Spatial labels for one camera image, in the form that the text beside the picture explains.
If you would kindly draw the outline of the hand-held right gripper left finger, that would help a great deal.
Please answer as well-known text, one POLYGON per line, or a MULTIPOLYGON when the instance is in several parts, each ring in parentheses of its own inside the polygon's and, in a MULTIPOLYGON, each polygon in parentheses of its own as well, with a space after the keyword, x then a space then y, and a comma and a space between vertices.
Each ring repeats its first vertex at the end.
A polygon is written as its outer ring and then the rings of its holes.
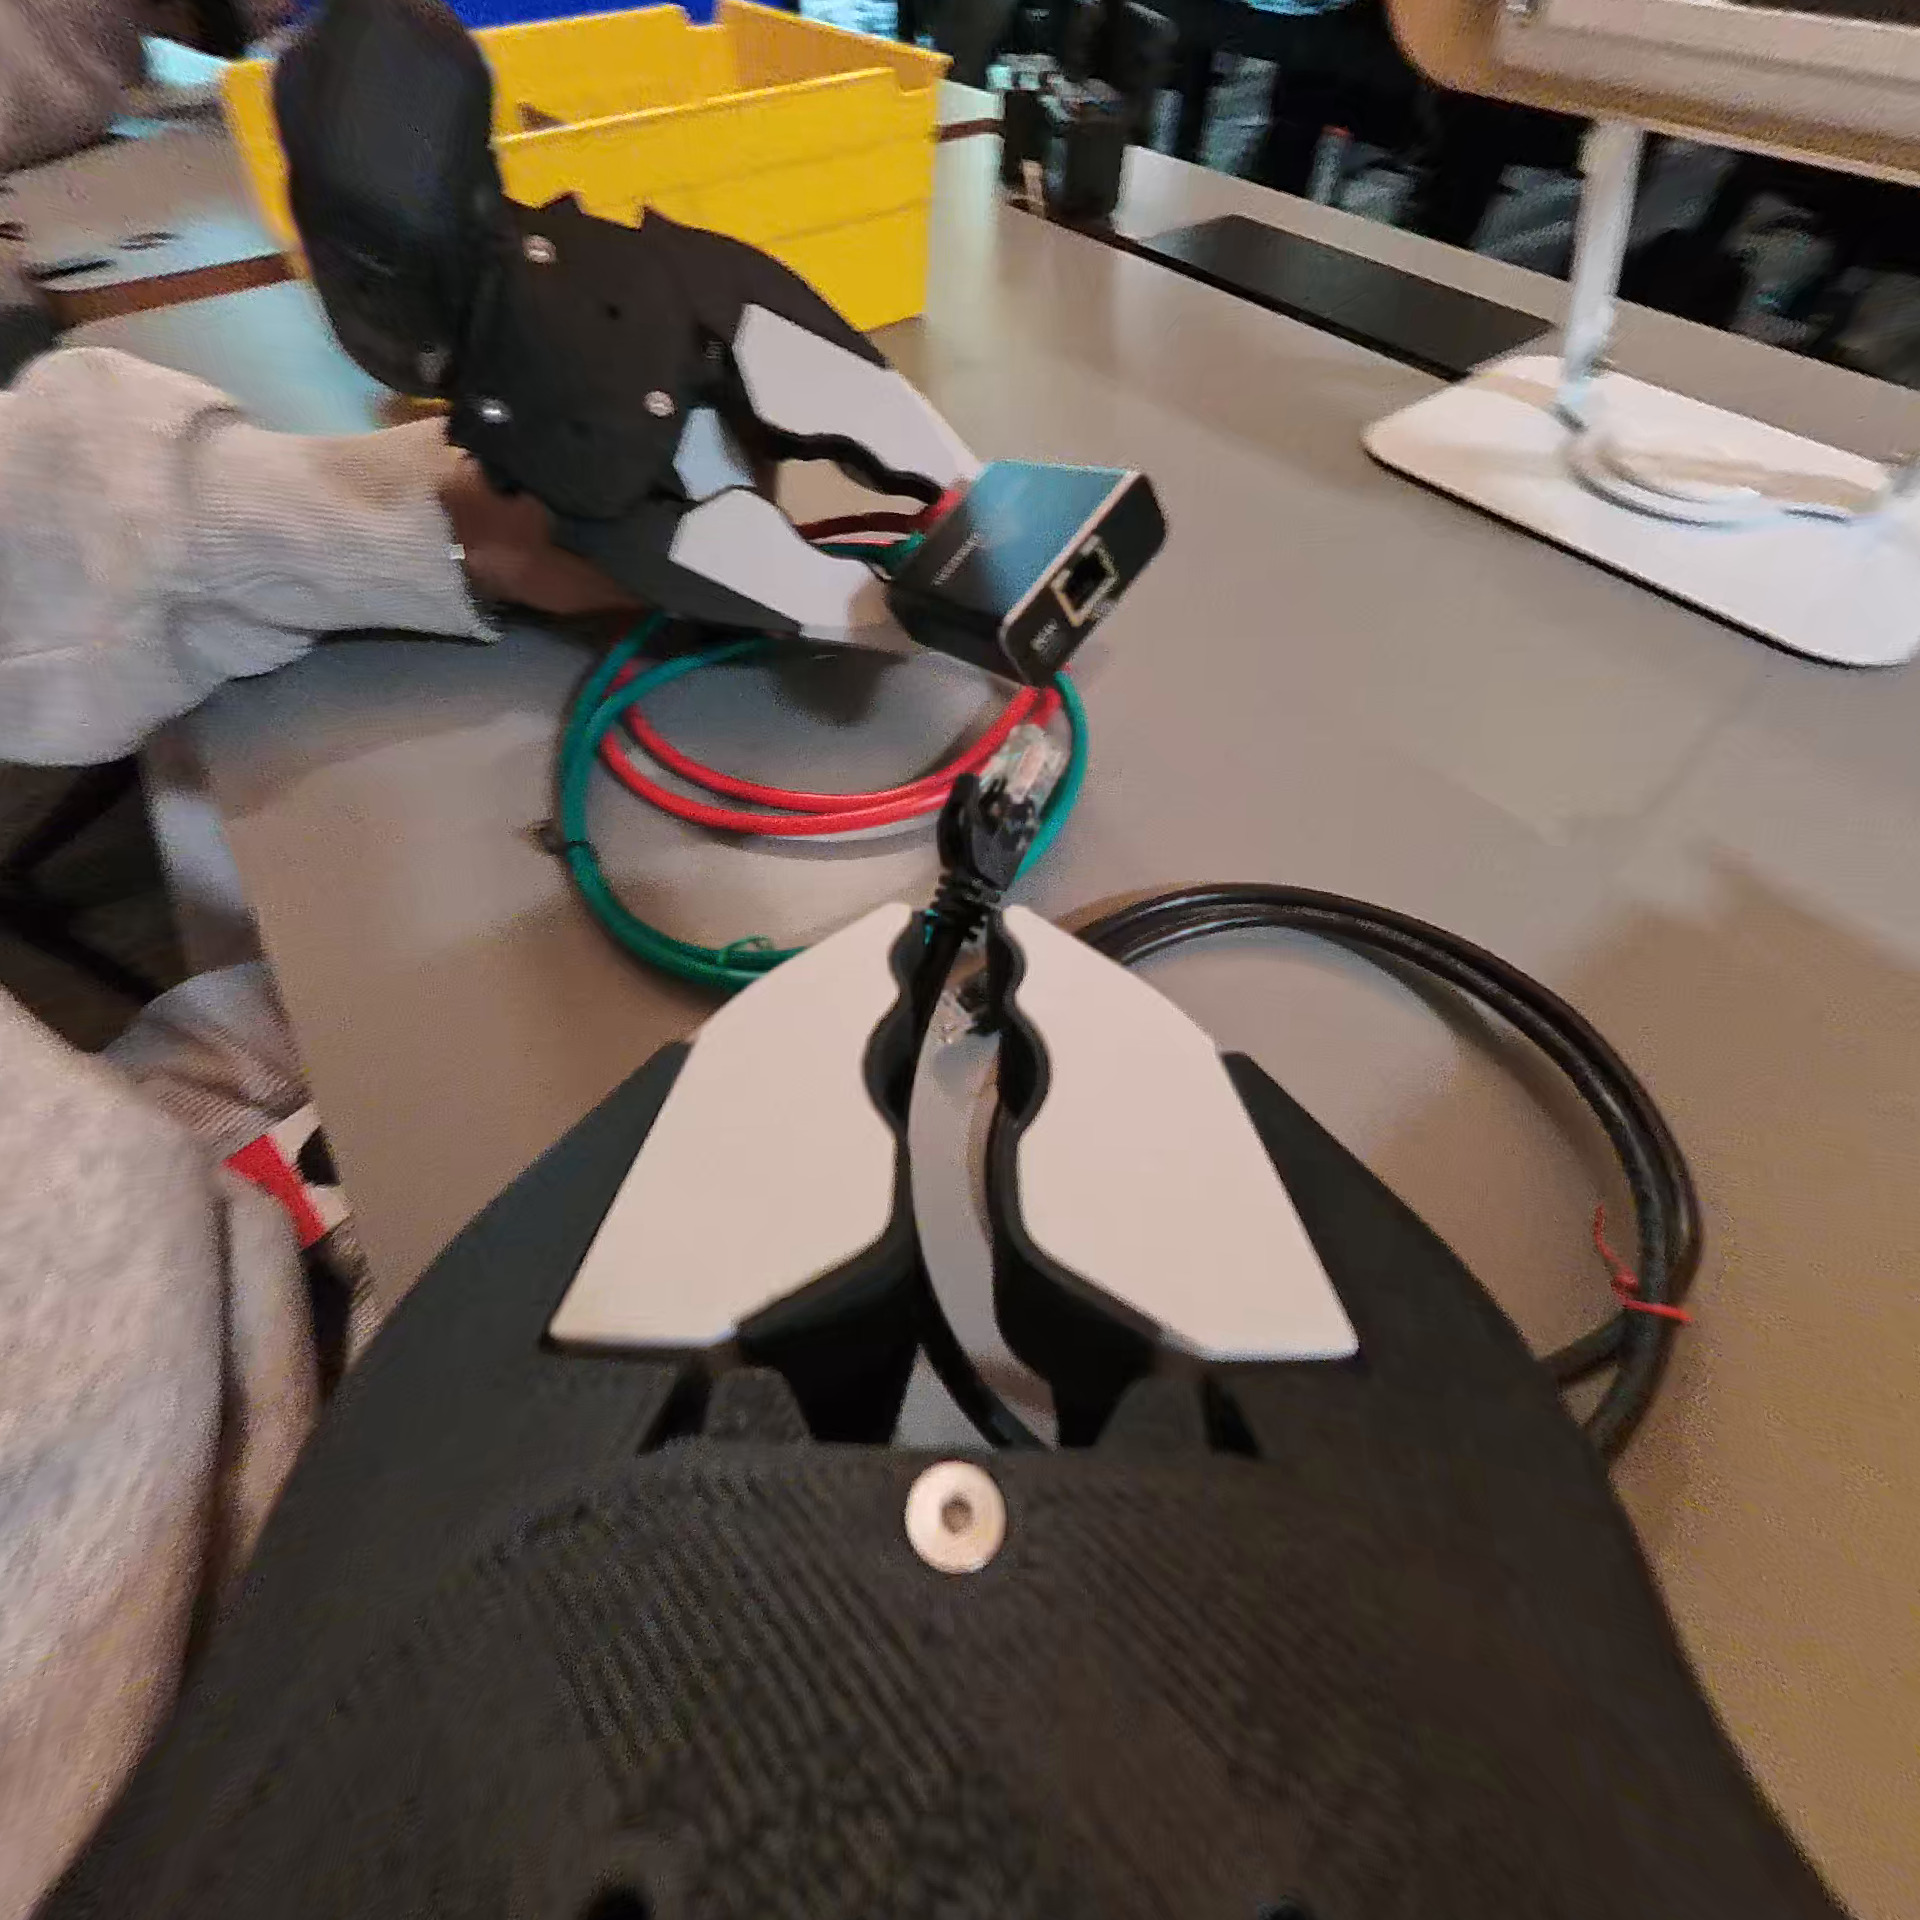
POLYGON ((807 1428, 895 1438, 922 1345, 905 1144, 922 915, 884 903, 682 1049, 546 1324, 569 1353, 780 1375, 807 1428))

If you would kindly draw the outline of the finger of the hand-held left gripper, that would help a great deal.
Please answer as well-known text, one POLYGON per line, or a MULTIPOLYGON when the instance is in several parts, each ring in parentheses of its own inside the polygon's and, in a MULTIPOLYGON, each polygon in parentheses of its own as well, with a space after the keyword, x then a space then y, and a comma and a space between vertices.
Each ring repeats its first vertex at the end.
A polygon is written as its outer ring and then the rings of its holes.
POLYGON ((675 456, 687 497, 666 550, 666 604, 682 617, 842 649, 905 649, 881 551, 806 539, 760 489, 747 450, 714 410, 688 415, 675 456))
POLYGON ((832 465, 881 497, 923 506, 968 492, 979 457, 884 359, 746 304, 731 368, 747 416, 790 462, 832 465))

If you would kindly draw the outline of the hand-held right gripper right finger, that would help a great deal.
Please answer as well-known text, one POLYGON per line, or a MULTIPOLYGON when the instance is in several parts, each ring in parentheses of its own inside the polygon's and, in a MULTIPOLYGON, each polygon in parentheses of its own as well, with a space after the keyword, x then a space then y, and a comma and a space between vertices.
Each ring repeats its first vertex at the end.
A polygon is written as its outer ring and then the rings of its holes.
POLYGON ((1090 1444, 1158 1375, 1346 1362, 1359 1331, 1209 1031, 1025 905, 987 938, 1000 1017, 992 1300, 1090 1444))

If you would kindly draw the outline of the yellow plastic bin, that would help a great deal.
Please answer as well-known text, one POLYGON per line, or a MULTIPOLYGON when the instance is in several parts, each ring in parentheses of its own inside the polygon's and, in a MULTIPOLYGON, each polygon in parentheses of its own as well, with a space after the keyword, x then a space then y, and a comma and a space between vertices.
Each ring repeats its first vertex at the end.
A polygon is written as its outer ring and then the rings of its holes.
POLYGON ((514 202, 575 196, 606 223, 729 236, 858 329, 923 312, 942 56, 776 4, 715 4, 706 25, 649 8, 471 36, 514 202))

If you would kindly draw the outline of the black ethernet adapter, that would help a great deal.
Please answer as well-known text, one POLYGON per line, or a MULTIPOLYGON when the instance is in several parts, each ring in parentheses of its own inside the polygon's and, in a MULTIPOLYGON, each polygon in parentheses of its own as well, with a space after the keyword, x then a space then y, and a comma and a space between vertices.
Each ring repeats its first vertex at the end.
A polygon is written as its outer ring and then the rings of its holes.
POLYGON ((992 462, 887 564, 884 598, 913 643, 1052 688, 1166 537, 1140 472, 992 462))

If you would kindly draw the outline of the person's left forearm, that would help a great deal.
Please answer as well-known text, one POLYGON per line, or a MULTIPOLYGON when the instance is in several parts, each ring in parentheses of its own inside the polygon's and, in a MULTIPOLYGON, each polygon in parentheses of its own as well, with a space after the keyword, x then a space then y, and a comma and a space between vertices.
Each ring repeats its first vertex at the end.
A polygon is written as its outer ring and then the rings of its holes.
POLYGON ((2 395, 2 761, 120 761, 334 633, 491 641, 441 504, 436 424, 264 427, 103 347, 2 395))

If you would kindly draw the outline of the person's left hand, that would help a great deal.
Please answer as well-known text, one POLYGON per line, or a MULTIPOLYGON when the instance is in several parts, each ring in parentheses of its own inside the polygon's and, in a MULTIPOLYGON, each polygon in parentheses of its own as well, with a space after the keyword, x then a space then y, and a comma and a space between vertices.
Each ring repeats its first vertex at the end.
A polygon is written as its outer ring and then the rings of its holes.
POLYGON ((502 492, 466 450, 440 452, 440 504, 475 602, 542 617, 640 614, 639 598, 555 539, 536 497, 502 492))

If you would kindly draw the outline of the blue plastic bin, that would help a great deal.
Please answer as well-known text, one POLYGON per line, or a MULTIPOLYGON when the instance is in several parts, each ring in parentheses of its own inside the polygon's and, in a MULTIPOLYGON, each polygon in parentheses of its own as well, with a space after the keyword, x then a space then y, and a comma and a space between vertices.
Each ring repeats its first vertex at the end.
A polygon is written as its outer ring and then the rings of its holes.
POLYGON ((491 32, 520 25, 542 25, 575 17, 610 17, 623 11, 667 8, 682 11, 695 25, 708 25, 715 2, 646 2, 646 0, 528 0, 528 2, 449 2, 454 14, 471 32, 491 32))

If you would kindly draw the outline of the black pole clamp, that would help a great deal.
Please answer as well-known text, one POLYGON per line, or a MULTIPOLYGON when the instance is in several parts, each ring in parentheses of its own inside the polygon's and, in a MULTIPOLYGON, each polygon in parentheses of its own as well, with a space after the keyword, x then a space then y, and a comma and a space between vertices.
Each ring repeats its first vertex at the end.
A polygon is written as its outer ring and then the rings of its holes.
POLYGON ((1075 228, 1104 228, 1120 202, 1134 104, 1048 56, 1000 68, 1000 186, 1008 202, 1075 228))

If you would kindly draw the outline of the red twist tie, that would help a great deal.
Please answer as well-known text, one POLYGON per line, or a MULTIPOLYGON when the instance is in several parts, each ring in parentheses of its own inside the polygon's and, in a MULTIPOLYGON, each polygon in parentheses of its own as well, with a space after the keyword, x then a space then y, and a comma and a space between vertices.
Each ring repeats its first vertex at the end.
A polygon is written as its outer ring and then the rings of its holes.
POLYGON ((1691 1312, 1675 1303, 1658 1303, 1652 1300, 1647 1289, 1642 1288, 1642 1278, 1627 1266, 1627 1262, 1615 1250, 1608 1240, 1604 1230, 1604 1206, 1599 1206, 1592 1216, 1592 1244, 1596 1257, 1600 1259, 1608 1281, 1615 1289, 1620 1312, 1636 1315, 1649 1322, 1658 1322, 1671 1328, 1690 1328, 1691 1312))

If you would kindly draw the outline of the person's grey sweatshirt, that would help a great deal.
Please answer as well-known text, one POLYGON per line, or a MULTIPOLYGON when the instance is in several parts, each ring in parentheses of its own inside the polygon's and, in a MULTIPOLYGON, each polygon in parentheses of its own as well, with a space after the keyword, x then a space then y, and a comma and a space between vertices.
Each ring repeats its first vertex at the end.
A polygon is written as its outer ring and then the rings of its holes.
POLYGON ((352 1305, 234 1160, 304 1114, 272 974, 100 1054, 4 996, 2 1914, 33 1916, 169 1719, 321 1414, 352 1305))

